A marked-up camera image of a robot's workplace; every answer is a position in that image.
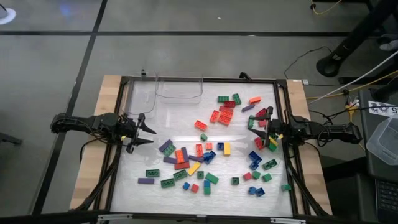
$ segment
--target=toy building block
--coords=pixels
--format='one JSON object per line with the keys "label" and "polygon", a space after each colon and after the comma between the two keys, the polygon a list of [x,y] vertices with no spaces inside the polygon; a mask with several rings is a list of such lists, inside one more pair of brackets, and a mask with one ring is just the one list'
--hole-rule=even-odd
{"label": "toy building block", "polygon": [[259,189],[256,190],[256,195],[258,197],[260,197],[261,195],[264,195],[264,190],[262,189],[262,187],[260,187]]}
{"label": "toy building block", "polygon": [[163,155],[169,156],[169,155],[171,155],[171,153],[174,152],[174,150],[175,150],[175,146],[174,146],[173,144],[171,144],[171,145],[169,145],[169,146],[167,147],[167,149],[165,149],[165,150],[163,151]]}
{"label": "toy building block", "polygon": [[159,177],[160,176],[160,170],[158,170],[158,169],[145,170],[145,176],[146,177]]}
{"label": "toy building block", "polygon": [[185,168],[189,168],[189,161],[188,162],[183,162],[181,164],[174,164],[174,169],[175,170],[185,169]]}
{"label": "toy building block", "polygon": [[204,171],[198,171],[198,172],[197,172],[197,175],[198,175],[198,179],[203,179],[203,178],[205,178],[205,172],[204,172]]}
{"label": "toy building block", "polygon": [[197,162],[203,162],[203,157],[191,156],[189,155],[189,159]]}
{"label": "toy building block", "polygon": [[231,184],[232,185],[239,185],[239,177],[232,177]]}
{"label": "toy building block", "polygon": [[257,137],[254,139],[254,143],[256,143],[256,146],[259,150],[264,148],[264,145],[262,143],[262,139],[260,137]]}
{"label": "toy building block", "polygon": [[197,144],[195,147],[197,150],[197,157],[202,157],[203,156],[203,146],[201,144]]}
{"label": "toy building block", "polygon": [[254,195],[256,193],[256,188],[255,187],[250,187],[249,188],[249,195]]}
{"label": "toy building block", "polygon": [[206,143],[206,150],[212,150],[213,149],[213,143],[208,142]]}
{"label": "toy building block", "polygon": [[171,157],[167,157],[167,156],[163,157],[163,162],[177,164],[177,160],[175,158],[171,158]]}
{"label": "toy building block", "polygon": [[228,108],[234,108],[236,106],[235,101],[224,101],[224,106]]}
{"label": "toy building block", "polygon": [[162,181],[160,181],[160,186],[162,188],[175,186],[174,179],[171,178],[171,179],[167,179],[167,180],[162,180]]}
{"label": "toy building block", "polygon": [[192,191],[193,193],[198,192],[198,189],[199,189],[199,186],[197,186],[196,184],[192,184],[191,191]]}
{"label": "toy building block", "polygon": [[262,176],[262,179],[264,180],[264,182],[268,182],[272,180],[272,176],[270,174],[266,174]]}
{"label": "toy building block", "polygon": [[173,174],[174,181],[181,180],[182,178],[188,177],[187,171],[181,170]]}
{"label": "toy building block", "polygon": [[231,155],[231,144],[229,142],[224,142],[224,156]]}
{"label": "toy building block", "polygon": [[200,167],[200,165],[200,162],[194,163],[194,165],[188,170],[188,175],[192,175]]}
{"label": "toy building block", "polygon": [[229,100],[229,96],[218,96],[217,97],[217,102],[219,103],[224,103],[225,101]]}
{"label": "toy building block", "polygon": [[276,163],[275,159],[272,159],[268,162],[266,162],[265,164],[262,165],[262,168],[264,168],[264,170],[269,170],[271,168],[273,168],[274,166],[276,166],[278,163]]}
{"label": "toy building block", "polygon": [[242,112],[248,111],[251,108],[253,108],[255,105],[249,105],[249,106],[245,106],[244,108],[242,108]]}
{"label": "toy building block", "polygon": [[188,182],[185,182],[184,185],[182,185],[182,188],[183,188],[184,190],[188,190],[189,185],[190,185],[190,184],[189,184]]}
{"label": "toy building block", "polygon": [[260,96],[257,96],[257,97],[251,98],[251,99],[249,100],[249,103],[250,103],[250,104],[254,104],[254,103],[258,103],[258,102],[260,102],[260,101],[261,101],[261,97],[260,97]]}
{"label": "toy building block", "polygon": [[159,151],[163,152],[171,144],[173,144],[173,142],[171,140],[167,140],[162,146],[159,147]]}
{"label": "toy building block", "polygon": [[200,135],[200,140],[201,140],[201,141],[207,141],[207,136],[206,136],[205,133],[202,133],[202,134]]}
{"label": "toy building block", "polygon": [[251,173],[248,172],[248,173],[244,174],[243,175],[243,179],[244,180],[250,180],[251,179]]}
{"label": "toy building block", "polygon": [[213,175],[211,173],[207,173],[205,179],[209,180],[213,184],[217,184],[217,182],[218,182],[218,177],[216,177],[215,175]]}
{"label": "toy building block", "polygon": [[138,178],[138,184],[154,184],[154,178]]}
{"label": "toy building block", "polygon": [[213,114],[211,114],[210,122],[215,123],[218,119],[218,115],[220,115],[220,112],[217,110],[214,110]]}
{"label": "toy building block", "polygon": [[240,105],[242,103],[239,94],[235,93],[232,95],[232,99],[235,101],[236,105]]}
{"label": "toy building block", "polygon": [[206,131],[207,125],[199,120],[195,122],[195,127],[201,131]]}
{"label": "toy building block", "polygon": [[261,173],[258,171],[253,171],[253,173],[251,175],[252,175],[253,179],[257,180],[258,178],[260,178]]}

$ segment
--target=purple lego brick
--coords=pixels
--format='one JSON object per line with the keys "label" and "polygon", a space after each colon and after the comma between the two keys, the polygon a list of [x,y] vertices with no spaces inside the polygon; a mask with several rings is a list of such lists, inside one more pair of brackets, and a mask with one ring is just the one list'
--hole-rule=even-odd
{"label": "purple lego brick", "polygon": [[177,164],[177,159],[176,158],[171,158],[171,157],[163,157],[163,162],[168,162],[172,164]]}
{"label": "purple lego brick", "polygon": [[171,144],[173,144],[173,142],[171,140],[167,140],[162,146],[159,147],[159,150],[163,152]]}
{"label": "purple lego brick", "polygon": [[255,106],[255,104],[249,105],[249,106],[245,106],[244,108],[242,108],[242,112],[245,112],[247,110],[250,110],[251,108],[253,108]]}
{"label": "purple lego brick", "polygon": [[138,184],[154,184],[154,178],[138,178]]}
{"label": "purple lego brick", "polygon": [[189,155],[189,159],[191,159],[193,161],[203,162],[203,157],[196,157],[196,156]]}

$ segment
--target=transparent bin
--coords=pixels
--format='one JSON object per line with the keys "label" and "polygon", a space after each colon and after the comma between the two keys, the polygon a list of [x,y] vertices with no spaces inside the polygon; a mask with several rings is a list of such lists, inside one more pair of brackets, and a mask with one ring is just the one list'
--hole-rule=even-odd
{"label": "transparent bin", "polygon": [[389,165],[398,165],[398,115],[381,122],[366,148]]}

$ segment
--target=orange lego brick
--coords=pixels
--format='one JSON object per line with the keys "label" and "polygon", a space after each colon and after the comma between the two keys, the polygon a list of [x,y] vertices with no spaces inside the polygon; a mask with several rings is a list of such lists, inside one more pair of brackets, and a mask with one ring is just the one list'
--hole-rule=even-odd
{"label": "orange lego brick", "polygon": [[257,97],[251,98],[251,99],[249,100],[249,103],[250,103],[250,104],[253,104],[253,103],[258,103],[258,102],[260,102],[260,101],[261,101],[261,97],[260,97],[260,96],[257,96]]}

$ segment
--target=red lego brick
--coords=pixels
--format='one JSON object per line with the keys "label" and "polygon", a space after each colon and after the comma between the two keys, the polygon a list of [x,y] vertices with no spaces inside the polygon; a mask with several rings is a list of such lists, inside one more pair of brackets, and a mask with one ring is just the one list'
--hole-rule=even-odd
{"label": "red lego brick", "polygon": [[199,120],[197,120],[195,122],[195,127],[200,129],[200,130],[202,130],[202,131],[206,131],[206,129],[207,129],[207,125],[205,125],[203,122],[201,122]]}
{"label": "red lego brick", "polygon": [[256,146],[257,146],[258,149],[261,150],[261,149],[264,148],[264,145],[262,144],[262,140],[261,140],[260,137],[255,138],[254,139],[254,143],[256,143]]}
{"label": "red lego brick", "polygon": [[188,162],[183,162],[181,164],[174,164],[174,169],[186,169],[189,168],[189,161]]}
{"label": "red lego brick", "polygon": [[215,123],[218,119],[218,115],[220,114],[219,111],[214,110],[213,114],[211,115],[210,122]]}
{"label": "red lego brick", "polygon": [[233,100],[224,101],[224,106],[229,108],[234,108],[236,106],[236,102]]}
{"label": "red lego brick", "polygon": [[199,186],[197,186],[196,184],[192,184],[191,191],[192,191],[193,193],[198,192],[198,189],[199,189]]}
{"label": "red lego brick", "polygon": [[251,179],[251,173],[248,172],[247,174],[244,174],[243,175],[243,179],[244,180],[250,180]]}
{"label": "red lego brick", "polygon": [[197,157],[203,157],[203,146],[201,144],[196,145]]}

